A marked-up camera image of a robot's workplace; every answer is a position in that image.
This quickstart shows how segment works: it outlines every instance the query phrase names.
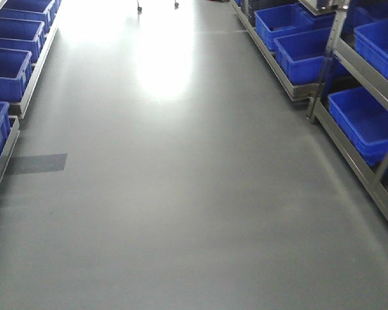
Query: floor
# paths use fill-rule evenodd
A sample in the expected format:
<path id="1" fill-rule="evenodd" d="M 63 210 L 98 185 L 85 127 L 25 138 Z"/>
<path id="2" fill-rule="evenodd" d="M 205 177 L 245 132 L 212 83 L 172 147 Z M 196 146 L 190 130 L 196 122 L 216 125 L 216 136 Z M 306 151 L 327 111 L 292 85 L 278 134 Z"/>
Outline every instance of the floor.
<path id="1" fill-rule="evenodd" d="M 0 310 L 388 309 L 388 225 L 230 4 L 64 2 L 0 189 Z"/>

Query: gray floor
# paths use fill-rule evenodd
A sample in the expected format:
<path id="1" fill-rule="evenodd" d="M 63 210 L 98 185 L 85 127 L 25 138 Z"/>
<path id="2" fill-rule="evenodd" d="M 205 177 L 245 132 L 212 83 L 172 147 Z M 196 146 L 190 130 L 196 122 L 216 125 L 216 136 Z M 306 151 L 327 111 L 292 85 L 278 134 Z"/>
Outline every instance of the gray floor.
<path id="1" fill-rule="evenodd" d="M 388 226 L 231 6 L 99 3 L 0 190 L 0 310 L 388 309 Z"/>

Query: stacked crate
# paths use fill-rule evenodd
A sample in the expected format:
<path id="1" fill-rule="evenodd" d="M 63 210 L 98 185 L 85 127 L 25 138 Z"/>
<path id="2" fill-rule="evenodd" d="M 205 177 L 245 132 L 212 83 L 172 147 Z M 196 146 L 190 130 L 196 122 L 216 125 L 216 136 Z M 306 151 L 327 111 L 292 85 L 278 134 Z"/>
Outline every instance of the stacked crate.
<path id="1" fill-rule="evenodd" d="M 0 155 L 10 133 L 8 109 L 20 102 L 60 0 L 8 0 L 0 10 Z"/>

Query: aisle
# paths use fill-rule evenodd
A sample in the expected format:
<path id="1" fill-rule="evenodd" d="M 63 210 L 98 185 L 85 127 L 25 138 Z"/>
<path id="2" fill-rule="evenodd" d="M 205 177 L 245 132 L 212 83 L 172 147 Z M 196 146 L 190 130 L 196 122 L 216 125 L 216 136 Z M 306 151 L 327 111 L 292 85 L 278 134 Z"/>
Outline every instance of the aisle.
<path id="1" fill-rule="evenodd" d="M 0 190 L 0 310 L 388 309 L 385 220 L 231 6 L 141 4 L 64 1 Z"/>

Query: shelf post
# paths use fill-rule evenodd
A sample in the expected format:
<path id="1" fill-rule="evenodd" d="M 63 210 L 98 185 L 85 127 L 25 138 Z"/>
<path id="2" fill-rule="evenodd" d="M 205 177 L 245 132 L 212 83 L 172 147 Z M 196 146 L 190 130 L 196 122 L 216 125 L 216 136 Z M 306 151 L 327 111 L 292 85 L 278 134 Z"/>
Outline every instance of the shelf post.
<path id="1" fill-rule="evenodd" d="M 314 95 L 309 99 L 307 117 L 312 123 L 315 121 L 314 107 L 315 105 L 322 104 L 321 100 L 323 99 L 325 91 L 328 90 L 331 82 L 330 75 L 333 73 L 334 49 L 341 37 L 343 24 L 347 18 L 347 12 L 350 4 L 350 0 L 339 0 L 337 2 L 338 9 L 336 10 L 335 20 L 333 22 L 326 46 L 325 60 L 323 62 L 321 74 L 318 78 L 318 87 Z"/>

